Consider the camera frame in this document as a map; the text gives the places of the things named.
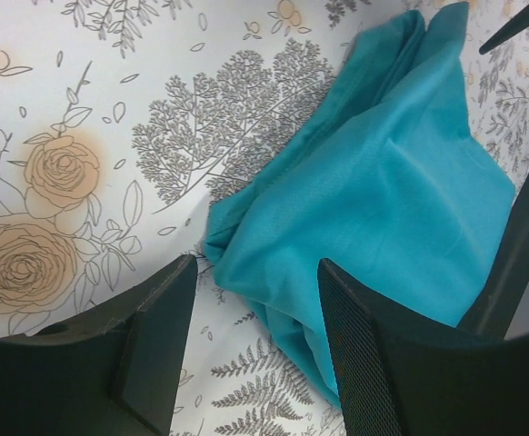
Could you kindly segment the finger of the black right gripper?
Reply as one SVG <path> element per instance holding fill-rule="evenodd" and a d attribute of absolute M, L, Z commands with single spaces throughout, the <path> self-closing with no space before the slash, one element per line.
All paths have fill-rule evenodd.
<path fill-rule="evenodd" d="M 458 324 L 465 332 L 502 339 L 529 283 L 529 174 L 512 207 L 484 289 Z"/>
<path fill-rule="evenodd" d="M 480 48 L 479 54 L 485 55 L 497 46 L 520 34 L 529 27 L 529 4 L 504 24 Z"/>

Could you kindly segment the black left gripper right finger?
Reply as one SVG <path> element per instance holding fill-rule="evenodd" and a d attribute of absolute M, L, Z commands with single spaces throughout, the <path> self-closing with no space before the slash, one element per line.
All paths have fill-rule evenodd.
<path fill-rule="evenodd" d="M 529 435 L 529 334 L 490 340 L 427 318 L 330 260 L 319 296 L 350 435 Z"/>

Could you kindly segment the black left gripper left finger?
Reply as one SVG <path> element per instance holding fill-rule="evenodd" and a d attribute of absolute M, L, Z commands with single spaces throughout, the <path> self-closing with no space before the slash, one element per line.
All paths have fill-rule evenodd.
<path fill-rule="evenodd" d="M 0 435 L 166 435 L 197 261 L 154 275 L 35 335 L 0 339 Z"/>

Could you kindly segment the teal t shirt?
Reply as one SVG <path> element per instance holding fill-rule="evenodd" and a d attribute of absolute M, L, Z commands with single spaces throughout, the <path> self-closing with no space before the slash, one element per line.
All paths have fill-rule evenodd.
<path fill-rule="evenodd" d="M 514 185 L 472 137 L 460 53 L 469 6 L 404 12 L 357 36 L 314 115 L 209 214 L 215 283 L 339 402 L 317 267 L 456 326 L 485 286 Z"/>

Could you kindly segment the floral patterned table mat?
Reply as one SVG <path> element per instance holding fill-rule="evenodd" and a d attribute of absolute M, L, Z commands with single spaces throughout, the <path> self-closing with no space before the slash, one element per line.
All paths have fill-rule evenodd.
<path fill-rule="evenodd" d="M 314 115 L 359 34 L 457 2 L 469 6 L 470 132 L 513 183 L 513 207 L 529 174 L 529 27 L 479 48 L 526 1 L 0 1 L 0 339 L 35 335 L 191 254 L 166 435 L 350 435 L 340 401 L 215 283 L 209 214 Z M 524 291 L 502 339 L 475 335 L 526 334 Z"/>

